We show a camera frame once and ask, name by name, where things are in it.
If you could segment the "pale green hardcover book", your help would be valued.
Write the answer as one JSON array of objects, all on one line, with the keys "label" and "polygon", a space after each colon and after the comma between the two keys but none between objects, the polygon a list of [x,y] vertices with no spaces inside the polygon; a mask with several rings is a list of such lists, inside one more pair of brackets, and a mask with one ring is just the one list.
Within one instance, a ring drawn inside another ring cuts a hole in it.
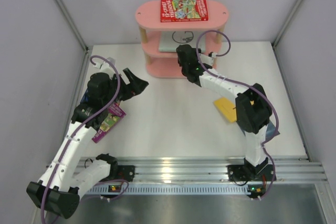
[{"label": "pale green hardcover book", "polygon": [[176,52],[180,45],[196,47],[201,31],[163,31],[159,42],[159,52]]}]

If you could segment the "red treehouse book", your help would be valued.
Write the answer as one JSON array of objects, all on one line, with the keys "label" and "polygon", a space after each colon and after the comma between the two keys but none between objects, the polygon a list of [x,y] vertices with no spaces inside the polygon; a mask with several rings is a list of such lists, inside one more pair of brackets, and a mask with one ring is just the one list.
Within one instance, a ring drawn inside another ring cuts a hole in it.
[{"label": "red treehouse book", "polygon": [[207,0],[160,0],[160,22],[208,21]]}]

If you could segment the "yellow Little Prince book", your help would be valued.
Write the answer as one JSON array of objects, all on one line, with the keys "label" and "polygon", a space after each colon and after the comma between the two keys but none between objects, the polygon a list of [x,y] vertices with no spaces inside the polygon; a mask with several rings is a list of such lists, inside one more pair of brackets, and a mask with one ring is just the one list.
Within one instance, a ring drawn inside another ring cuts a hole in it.
[{"label": "yellow Little Prince book", "polygon": [[230,100],[225,97],[221,97],[214,101],[214,106],[228,122],[236,122],[236,107]]}]

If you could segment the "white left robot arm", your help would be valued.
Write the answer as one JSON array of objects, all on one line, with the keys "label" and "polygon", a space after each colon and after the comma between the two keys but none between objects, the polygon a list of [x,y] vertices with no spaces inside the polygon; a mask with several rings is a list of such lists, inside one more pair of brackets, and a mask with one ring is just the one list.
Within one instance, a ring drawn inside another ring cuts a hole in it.
[{"label": "white left robot arm", "polygon": [[74,172],[88,143],[98,134],[108,117],[108,108],[114,102],[126,101],[141,94],[149,85],[128,68],[123,72],[129,83],[116,74],[97,72],[91,75],[55,158],[41,178],[27,186],[27,194],[41,211],[68,219],[87,191],[99,182],[117,178],[118,160],[109,154],[98,155],[78,175]]}]

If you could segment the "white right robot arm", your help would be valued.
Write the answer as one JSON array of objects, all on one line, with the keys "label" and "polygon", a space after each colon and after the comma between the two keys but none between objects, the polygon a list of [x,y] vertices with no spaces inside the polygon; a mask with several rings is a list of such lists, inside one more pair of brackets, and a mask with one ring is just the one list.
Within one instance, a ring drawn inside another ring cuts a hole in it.
[{"label": "white right robot arm", "polygon": [[259,84],[247,87],[221,76],[213,67],[214,58],[205,56],[206,63],[198,59],[198,51],[190,45],[176,49],[177,61],[182,75],[193,84],[207,88],[229,100],[234,105],[236,123],[245,132],[246,154],[244,165],[235,180],[258,180],[268,165],[268,157],[262,149],[266,140],[267,127],[272,115],[266,94]]}]

